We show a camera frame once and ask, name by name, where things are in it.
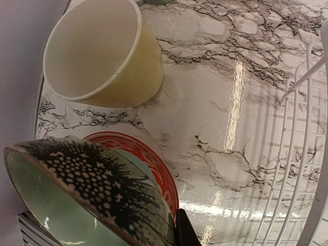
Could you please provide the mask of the white red patterned teacup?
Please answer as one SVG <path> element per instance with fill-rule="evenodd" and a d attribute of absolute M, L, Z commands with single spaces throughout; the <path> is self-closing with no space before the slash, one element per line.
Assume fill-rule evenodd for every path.
<path fill-rule="evenodd" d="M 133 136 L 114 131 L 93 133 L 84 139 L 102 144 L 108 148 L 124 150 L 143 161 L 159 185 L 162 196 L 169 205 L 173 219 L 176 219 L 176 211 L 179 209 L 176 183 L 165 162 L 154 150 Z"/>

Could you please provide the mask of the pale green ceramic bowl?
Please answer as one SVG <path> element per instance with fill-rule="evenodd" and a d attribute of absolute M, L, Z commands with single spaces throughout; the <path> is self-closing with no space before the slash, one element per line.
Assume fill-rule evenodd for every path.
<path fill-rule="evenodd" d="M 4 148 L 6 171 L 40 225 L 62 245 L 176 245 L 175 222 L 137 157 L 87 140 Z"/>

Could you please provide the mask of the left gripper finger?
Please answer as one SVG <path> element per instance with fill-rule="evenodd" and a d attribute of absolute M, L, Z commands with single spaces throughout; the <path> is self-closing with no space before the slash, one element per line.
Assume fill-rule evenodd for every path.
<path fill-rule="evenodd" d="M 201 246 L 184 209 L 176 211 L 176 239 L 179 246 Z"/>

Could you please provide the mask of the aluminium front table rail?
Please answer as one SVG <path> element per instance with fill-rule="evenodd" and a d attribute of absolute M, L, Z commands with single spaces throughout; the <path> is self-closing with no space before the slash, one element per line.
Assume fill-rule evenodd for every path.
<path fill-rule="evenodd" d="M 24 245 L 60 246 L 60 243 L 39 224 L 31 212 L 18 214 L 18 223 Z"/>

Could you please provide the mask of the tall shell patterned mug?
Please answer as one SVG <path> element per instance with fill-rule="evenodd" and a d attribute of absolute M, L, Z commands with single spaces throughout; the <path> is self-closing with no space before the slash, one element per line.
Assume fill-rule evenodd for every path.
<path fill-rule="evenodd" d="M 163 5 L 174 2 L 174 0 L 143 0 L 147 4 Z"/>

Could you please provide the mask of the yellow ceramic cup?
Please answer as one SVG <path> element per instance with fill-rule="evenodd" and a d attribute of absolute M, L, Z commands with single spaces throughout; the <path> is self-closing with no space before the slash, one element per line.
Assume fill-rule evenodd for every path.
<path fill-rule="evenodd" d="M 164 70 L 160 46 L 135 1 L 80 1 L 53 28 L 43 74 L 60 99 L 126 108 L 154 97 Z"/>

